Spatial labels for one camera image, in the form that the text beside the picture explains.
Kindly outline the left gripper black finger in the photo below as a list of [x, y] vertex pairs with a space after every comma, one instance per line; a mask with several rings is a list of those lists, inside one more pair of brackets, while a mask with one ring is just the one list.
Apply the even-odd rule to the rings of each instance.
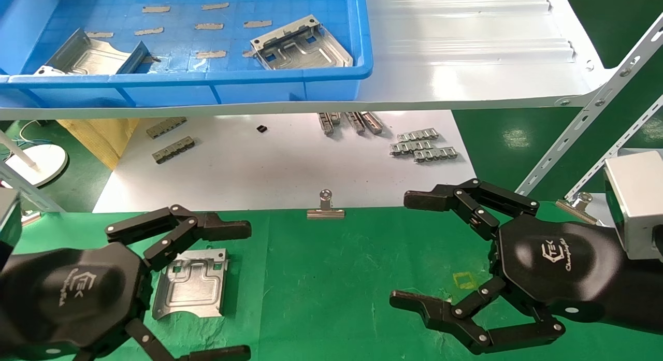
[[154, 210], [106, 227], [109, 243], [119, 242], [124, 246], [160, 235], [161, 239], [143, 253], [143, 261], [152, 271], [161, 271], [198, 240], [244, 240], [251, 233], [251, 223], [247, 220], [226, 222], [215, 212], [196, 213], [181, 205]]

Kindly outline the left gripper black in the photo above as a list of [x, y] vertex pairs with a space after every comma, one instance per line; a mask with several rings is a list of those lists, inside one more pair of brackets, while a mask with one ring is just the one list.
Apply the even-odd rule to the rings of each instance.
[[247, 345], [175, 358], [143, 323], [152, 274], [120, 243], [8, 260], [8, 359], [97, 360], [132, 338], [150, 360], [249, 360]]

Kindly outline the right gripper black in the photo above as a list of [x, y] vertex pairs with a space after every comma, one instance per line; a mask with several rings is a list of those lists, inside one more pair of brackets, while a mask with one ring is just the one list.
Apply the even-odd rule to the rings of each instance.
[[[471, 353], [551, 344], [566, 332], [551, 314], [577, 322], [624, 322], [617, 282], [625, 252], [610, 227], [537, 219], [531, 216], [537, 215], [537, 201], [479, 179], [438, 184], [429, 192], [406, 191], [404, 206], [452, 211], [483, 240], [497, 239], [499, 277], [456, 305], [407, 291], [389, 295], [391, 307], [417, 312], [426, 328], [452, 335]], [[488, 208], [516, 219], [500, 227]], [[479, 326], [473, 317], [501, 295], [534, 321], [495, 329]]]

